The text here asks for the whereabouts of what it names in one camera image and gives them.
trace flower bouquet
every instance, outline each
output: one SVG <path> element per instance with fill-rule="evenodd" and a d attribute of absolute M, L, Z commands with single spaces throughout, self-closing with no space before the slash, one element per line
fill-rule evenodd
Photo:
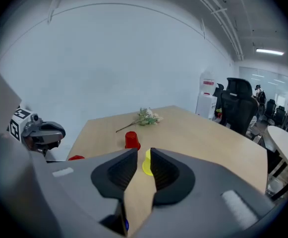
<path fill-rule="evenodd" d="M 150 108 L 148 108 L 148 109 L 140 108 L 138 116 L 139 116 L 138 119 L 133 121 L 128 126 L 123 127 L 122 129 L 130 127 L 130 126 L 132 126 L 134 124 L 139 124 L 141 126 L 145 126 L 145 125 L 148 125 L 148 124 L 157 124 L 163 119 L 157 113 L 153 113 Z"/>

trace yellow cup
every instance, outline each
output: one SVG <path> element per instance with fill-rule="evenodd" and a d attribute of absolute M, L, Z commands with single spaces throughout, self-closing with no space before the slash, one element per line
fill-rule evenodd
<path fill-rule="evenodd" d="M 150 149 L 146 151 L 146 157 L 142 165 L 143 171 L 145 174 L 149 176 L 153 176 L 153 173 L 150 170 Z"/>

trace ceiling light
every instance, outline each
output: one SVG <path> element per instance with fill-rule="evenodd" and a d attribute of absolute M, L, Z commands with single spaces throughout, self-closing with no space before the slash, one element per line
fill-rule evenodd
<path fill-rule="evenodd" d="M 263 50 L 263 49 L 257 49 L 256 52 L 268 53 L 268 54 L 279 55 L 279 56 L 282 56 L 284 54 L 284 52 L 279 52 L 279 51 L 274 51 L 274 50 Z"/>
<path fill-rule="evenodd" d="M 252 76 L 256 76 L 256 77 L 264 77 L 264 76 L 257 75 L 257 74 L 252 74 Z"/>
<path fill-rule="evenodd" d="M 285 82 L 277 80 L 277 79 L 274 79 L 274 80 L 277 81 L 277 82 L 283 83 L 283 84 L 285 83 Z"/>

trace white wall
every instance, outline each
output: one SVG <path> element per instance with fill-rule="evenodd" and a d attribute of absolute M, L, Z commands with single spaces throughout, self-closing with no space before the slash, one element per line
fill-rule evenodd
<path fill-rule="evenodd" d="M 0 73 L 25 105 L 66 130 L 54 159 L 67 157 L 88 119 L 167 105 L 194 112 L 204 69 L 225 86 L 238 75 L 224 46 L 209 29 L 204 39 L 200 19 L 178 1 L 61 0 L 49 25 L 47 1 L 8 12 Z"/>
<path fill-rule="evenodd" d="M 279 63 L 247 59 L 244 61 L 235 62 L 235 67 L 238 67 L 238 68 L 248 67 L 248 68 L 253 68 L 253 69 L 262 69 L 262 70 L 278 73 L 278 74 L 288 77 L 288 66 L 285 66 Z"/>

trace ceiling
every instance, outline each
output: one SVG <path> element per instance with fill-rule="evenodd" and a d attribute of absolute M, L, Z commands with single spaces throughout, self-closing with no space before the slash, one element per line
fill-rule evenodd
<path fill-rule="evenodd" d="M 222 8 L 227 9 L 225 12 L 237 32 L 244 59 L 288 65 L 288 21 L 272 0 L 218 1 Z M 283 51 L 285 54 L 260 54 L 256 48 Z"/>

